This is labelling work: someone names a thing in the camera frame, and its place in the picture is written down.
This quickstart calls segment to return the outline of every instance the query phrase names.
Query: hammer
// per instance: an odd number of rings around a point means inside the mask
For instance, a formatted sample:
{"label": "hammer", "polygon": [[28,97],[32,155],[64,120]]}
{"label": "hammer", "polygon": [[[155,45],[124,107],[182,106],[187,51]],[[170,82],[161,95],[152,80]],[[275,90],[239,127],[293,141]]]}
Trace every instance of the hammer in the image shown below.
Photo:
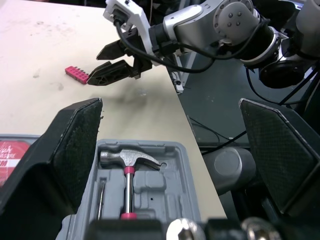
{"label": "hammer", "polygon": [[152,156],[144,152],[122,149],[120,152],[101,151],[100,162],[103,164],[120,164],[124,168],[125,175],[125,213],[121,214],[121,219],[136,219],[137,214],[133,212],[135,164],[138,159],[150,167],[160,170],[161,164]]}

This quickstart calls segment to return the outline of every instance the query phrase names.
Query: hammer head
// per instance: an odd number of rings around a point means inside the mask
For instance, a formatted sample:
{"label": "hammer head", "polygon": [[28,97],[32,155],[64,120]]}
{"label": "hammer head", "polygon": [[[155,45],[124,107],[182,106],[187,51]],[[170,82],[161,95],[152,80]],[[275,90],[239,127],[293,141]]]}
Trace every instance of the hammer head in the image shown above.
{"label": "hammer head", "polygon": [[100,161],[104,164],[120,164],[124,168],[134,167],[138,159],[144,160],[146,165],[156,170],[160,169],[161,164],[157,160],[141,151],[122,149],[116,153],[110,151],[101,151],[100,153]]}

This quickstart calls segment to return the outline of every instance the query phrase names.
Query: white table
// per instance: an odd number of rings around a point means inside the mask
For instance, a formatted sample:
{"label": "white table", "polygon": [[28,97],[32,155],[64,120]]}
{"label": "white table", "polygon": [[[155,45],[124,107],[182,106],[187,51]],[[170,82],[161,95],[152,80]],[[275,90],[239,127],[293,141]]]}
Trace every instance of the white table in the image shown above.
{"label": "white table", "polygon": [[118,39],[104,9],[0,0],[0,133],[41,135],[57,112],[100,97],[98,139],[173,141],[188,152],[201,218],[225,218],[207,168],[165,67],[109,86],[82,85],[68,66],[90,73]]}

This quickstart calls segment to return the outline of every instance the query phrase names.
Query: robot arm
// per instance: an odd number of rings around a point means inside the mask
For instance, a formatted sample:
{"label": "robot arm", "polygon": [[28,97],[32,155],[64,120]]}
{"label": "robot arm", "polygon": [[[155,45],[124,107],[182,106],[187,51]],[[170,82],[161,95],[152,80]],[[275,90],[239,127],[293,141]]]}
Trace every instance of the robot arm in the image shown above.
{"label": "robot arm", "polygon": [[[317,44],[320,41],[320,0],[307,0],[296,18],[296,33],[292,38],[268,26],[251,0],[207,0],[167,15],[161,24],[153,26],[150,26],[143,9],[132,0],[106,0],[106,4],[104,17],[113,22],[117,14],[125,16],[126,22],[121,26],[126,30],[124,37],[128,41],[133,39],[130,42],[133,46],[158,59],[190,52],[177,43],[204,49],[218,42],[223,52],[237,53],[250,39],[246,48],[234,58],[240,59],[247,68],[258,68],[260,80],[271,88],[297,84],[303,79],[305,71],[320,58]],[[118,80],[139,78],[141,72],[152,67],[149,63],[159,65],[131,52],[120,41],[107,45],[97,59],[114,60],[124,54],[134,56],[134,66],[127,65],[126,68],[132,70],[118,77]],[[92,72],[89,84],[107,85],[114,82],[106,77],[98,84],[94,78],[96,75],[101,76],[101,69]],[[274,84],[280,81],[279,76],[292,78],[291,84]]]}

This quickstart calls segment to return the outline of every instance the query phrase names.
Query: tool case compartment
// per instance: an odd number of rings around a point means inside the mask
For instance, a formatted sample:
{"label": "tool case compartment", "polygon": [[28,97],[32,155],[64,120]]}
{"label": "tool case compartment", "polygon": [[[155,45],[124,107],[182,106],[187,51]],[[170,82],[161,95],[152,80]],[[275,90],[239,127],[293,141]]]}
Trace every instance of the tool case compartment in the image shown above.
{"label": "tool case compartment", "polygon": [[102,219],[119,219],[124,207],[126,178],[118,165],[101,165],[101,151],[134,149],[161,163],[154,170],[139,161],[133,177],[134,213],[138,219],[170,223],[177,218],[201,221],[198,201],[186,149],[177,142],[99,140],[91,172],[77,214],[62,221],[56,240],[82,240],[89,223],[97,219],[101,184],[105,183]]}

